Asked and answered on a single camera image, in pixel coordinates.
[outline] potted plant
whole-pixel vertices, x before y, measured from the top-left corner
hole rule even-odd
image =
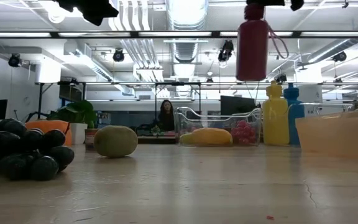
[[[85,130],[93,129],[96,121],[96,113],[93,105],[86,100],[69,103],[56,112],[52,111],[47,119],[62,120],[70,123],[73,144],[83,144],[85,141]]]

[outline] blue bottle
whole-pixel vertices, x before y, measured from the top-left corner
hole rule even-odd
[[[290,130],[290,145],[299,146],[298,131],[295,126],[295,119],[305,117],[305,107],[299,105],[302,103],[297,100],[299,97],[299,89],[294,88],[292,83],[288,84],[288,88],[284,90],[284,98],[288,102],[288,127]]]

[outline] dark hair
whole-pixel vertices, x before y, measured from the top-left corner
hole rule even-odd
[[[173,114],[173,106],[172,106],[171,101],[169,101],[169,100],[164,100],[164,101],[162,101],[161,107],[160,107],[160,114],[166,114],[165,109],[164,109],[164,104],[165,104],[166,102],[168,102],[168,103],[171,105],[171,108],[170,108],[170,110],[169,110],[169,113],[170,113],[170,114]]]

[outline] yellow bottle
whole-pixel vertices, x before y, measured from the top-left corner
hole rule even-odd
[[[290,130],[288,128],[288,103],[280,98],[283,88],[272,81],[266,88],[266,100],[262,106],[264,121],[264,143],[276,146],[288,145],[290,143]]]

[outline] ceiling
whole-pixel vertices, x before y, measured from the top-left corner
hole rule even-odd
[[[90,30],[111,30],[107,19],[101,26],[97,27],[82,18],[67,17],[59,24],[53,24],[48,20],[48,13],[41,9],[37,1],[26,1],[29,7],[35,9],[25,9],[19,1],[0,2],[0,31],[39,31],[39,30],[59,30],[59,31],[90,31]],[[349,7],[343,9],[344,1],[314,1],[306,0],[303,10],[296,12],[287,7],[268,7],[266,9],[266,20],[274,30],[355,30],[358,27],[358,0],[349,1]],[[168,19],[166,11],[155,10],[164,6],[163,0],[149,0],[149,24],[152,30],[167,30]],[[205,20],[206,30],[236,30],[244,22],[243,10],[245,1],[239,0],[209,0],[209,7]],[[130,21],[132,8],[129,9]],[[284,40],[290,55],[308,55],[322,47],[335,41],[335,39],[285,39]],[[96,75],[92,70],[83,64],[76,62],[70,56],[64,55],[63,45],[66,40],[13,40],[0,39],[3,47],[40,47],[59,58],[63,63],[63,76],[76,77],[79,80],[96,81]],[[236,54],[228,61],[226,68],[220,68],[217,60],[218,50],[222,47],[223,39],[209,39],[208,43],[199,44],[197,62],[194,72],[194,79],[202,82],[207,77],[207,72],[212,72],[214,80],[222,82],[234,82],[236,73]],[[113,74],[130,76],[133,69],[133,61],[128,55],[123,62],[114,62],[112,54],[116,48],[122,48],[117,39],[81,39],[78,45],[88,44],[93,49],[93,58],[101,62]],[[154,49],[158,60],[163,67],[163,77],[170,78],[175,76],[172,69],[172,53],[170,44],[164,43],[162,39],[154,40]],[[271,72],[285,60],[277,58],[277,50],[269,40],[267,71]],[[323,80],[334,80],[337,76],[358,71],[358,44],[345,50],[347,60],[337,62],[334,68],[333,61],[323,61],[319,63]],[[36,62],[37,59],[29,56],[24,58]],[[294,68],[289,67],[285,72],[289,80],[294,80]],[[358,76],[352,77],[347,82],[358,82]]]

